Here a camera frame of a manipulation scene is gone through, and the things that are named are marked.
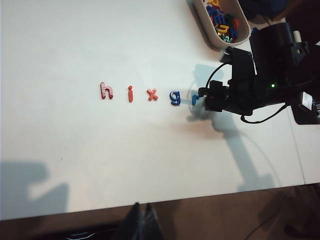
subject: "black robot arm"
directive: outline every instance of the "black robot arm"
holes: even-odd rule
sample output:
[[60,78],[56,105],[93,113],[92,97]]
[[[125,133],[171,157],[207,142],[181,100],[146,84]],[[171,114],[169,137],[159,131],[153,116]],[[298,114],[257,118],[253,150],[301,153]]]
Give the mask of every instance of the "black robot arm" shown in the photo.
[[253,110],[284,103],[278,112],[291,106],[298,124],[319,124],[319,47],[310,49],[307,42],[296,42],[288,23],[253,33],[250,45],[253,55],[234,47],[221,51],[220,61],[232,65],[232,79],[228,86],[211,80],[208,87],[199,88],[199,97],[206,96],[205,109],[239,114],[249,123],[245,116],[251,116]]

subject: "plastic container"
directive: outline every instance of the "plastic container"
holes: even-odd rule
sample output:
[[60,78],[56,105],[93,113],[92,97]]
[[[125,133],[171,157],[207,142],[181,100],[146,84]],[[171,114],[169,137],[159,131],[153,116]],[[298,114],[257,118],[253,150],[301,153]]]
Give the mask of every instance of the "plastic container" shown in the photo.
[[208,35],[211,44],[218,48],[235,46],[248,40],[250,37],[250,26],[237,0],[219,0],[219,6],[224,14],[232,14],[238,20],[239,27],[237,28],[238,38],[235,43],[227,43],[223,41],[216,33],[215,27],[211,22],[206,6],[208,0],[194,0],[195,9],[198,12],[202,25]]

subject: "wire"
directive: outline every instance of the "wire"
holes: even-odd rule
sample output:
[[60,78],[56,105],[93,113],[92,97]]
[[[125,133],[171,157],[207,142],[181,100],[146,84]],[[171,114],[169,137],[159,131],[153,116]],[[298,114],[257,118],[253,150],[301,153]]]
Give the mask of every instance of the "wire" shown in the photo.
[[261,124],[261,123],[269,120],[270,118],[273,118],[275,115],[277,115],[278,113],[280,113],[282,110],[286,109],[286,107],[288,107],[288,106],[289,106],[289,105],[285,103],[282,107],[279,108],[278,111],[276,111],[274,114],[272,114],[271,116],[267,117],[266,119],[264,119],[264,120],[262,120],[262,121],[247,121],[247,120],[245,119],[245,115],[242,115],[240,119],[241,119],[242,122],[245,122],[246,124]]
[[223,64],[221,64],[220,66],[218,66],[218,67],[213,71],[213,73],[210,75],[208,81],[206,82],[206,85],[205,85],[205,88],[206,88],[206,89],[207,89],[208,86],[209,86],[209,83],[210,83],[211,78],[216,74],[216,72],[218,72],[218,70],[219,70],[220,68],[222,68],[224,65],[227,65],[227,64],[228,64],[228,63],[223,63]]
[[275,213],[274,213],[273,215],[271,215],[269,218],[267,218],[264,222],[262,222],[262,223],[261,223],[259,226],[257,226],[255,229],[253,229],[253,230],[245,237],[244,240],[248,240],[249,237],[250,237],[255,231],[257,231],[259,228],[261,228],[263,225],[265,225],[267,222],[269,222],[271,219],[273,219],[275,216],[277,216],[277,214],[279,213],[279,211],[280,211],[280,209],[281,209],[282,203],[285,201],[286,198],[287,198],[287,197],[285,196],[285,197],[281,200],[281,202],[280,202],[280,204],[279,204],[279,206],[278,206],[278,209],[275,211]]

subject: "red letter i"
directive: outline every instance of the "red letter i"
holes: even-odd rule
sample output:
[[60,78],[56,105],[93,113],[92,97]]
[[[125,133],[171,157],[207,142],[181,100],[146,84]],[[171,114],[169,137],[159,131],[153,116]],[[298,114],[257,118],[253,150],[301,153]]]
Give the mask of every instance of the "red letter i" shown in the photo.
[[132,91],[131,85],[128,87],[128,89],[129,89],[129,102],[131,103],[134,100],[134,93]]

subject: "white tabletop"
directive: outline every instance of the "white tabletop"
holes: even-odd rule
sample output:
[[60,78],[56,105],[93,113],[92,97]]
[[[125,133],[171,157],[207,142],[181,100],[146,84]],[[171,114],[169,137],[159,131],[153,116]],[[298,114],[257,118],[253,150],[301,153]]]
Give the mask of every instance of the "white tabletop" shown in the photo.
[[1,1],[1,219],[305,183],[286,111],[250,125],[192,107],[220,63],[191,6]]

